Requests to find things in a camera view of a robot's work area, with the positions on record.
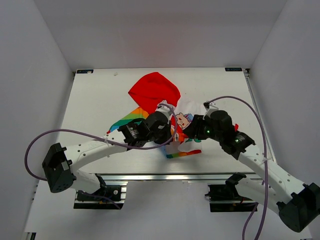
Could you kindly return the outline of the red white rainbow kids jacket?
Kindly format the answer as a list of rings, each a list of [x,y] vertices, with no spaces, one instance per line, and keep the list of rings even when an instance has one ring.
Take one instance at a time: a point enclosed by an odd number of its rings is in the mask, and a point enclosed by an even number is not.
[[[192,122],[194,116],[206,113],[206,109],[198,103],[183,97],[176,85],[159,72],[152,72],[140,78],[128,91],[129,96],[137,103],[138,107],[124,118],[114,123],[109,131],[136,119],[146,119],[154,113],[158,104],[168,104],[174,107],[171,121],[171,137],[163,144],[168,159],[196,155],[202,152],[204,140],[190,139],[183,130]]]

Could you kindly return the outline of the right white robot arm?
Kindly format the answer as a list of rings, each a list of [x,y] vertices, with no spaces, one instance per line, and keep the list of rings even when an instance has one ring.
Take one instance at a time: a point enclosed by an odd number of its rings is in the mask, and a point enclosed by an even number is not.
[[[245,197],[276,213],[292,231],[300,233],[320,214],[320,188],[295,178],[277,163],[268,161],[255,141],[236,130],[224,110],[195,115],[183,133],[190,139],[212,139],[222,150],[246,165],[264,180],[264,185],[236,172],[225,182],[226,195],[236,200]]]

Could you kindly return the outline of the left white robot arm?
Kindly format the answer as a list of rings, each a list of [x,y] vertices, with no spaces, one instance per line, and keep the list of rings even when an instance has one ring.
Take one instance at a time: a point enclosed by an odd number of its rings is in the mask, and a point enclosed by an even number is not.
[[[103,198],[106,187],[102,177],[81,168],[113,154],[140,149],[149,142],[165,143],[171,137],[170,117],[169,112],[158,109],[146,119],[134,119],[100,139],[66,147],[53,144],[42,162],[50,191],[60,193],[72,188],[84,191],[96,200]]]

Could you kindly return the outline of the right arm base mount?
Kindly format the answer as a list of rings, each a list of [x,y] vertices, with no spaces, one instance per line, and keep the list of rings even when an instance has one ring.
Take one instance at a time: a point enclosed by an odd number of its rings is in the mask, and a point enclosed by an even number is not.
[[[224,183],[209,184],[208,193],[204,197],[209,201],[211,213],[242,213],[251,212],[256,202],[239,195],[236,185],[240,180],[247,179],[243,173],[236,172]]]

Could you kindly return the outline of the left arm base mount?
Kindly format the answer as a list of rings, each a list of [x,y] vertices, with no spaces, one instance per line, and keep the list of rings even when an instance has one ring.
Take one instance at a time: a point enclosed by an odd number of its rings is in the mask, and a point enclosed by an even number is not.
[[[74,209],[81,210],[121,210],[124,205],[123,185],[106,184],[101,175],[97,175],[100,189],[94,193],[77,191]]]

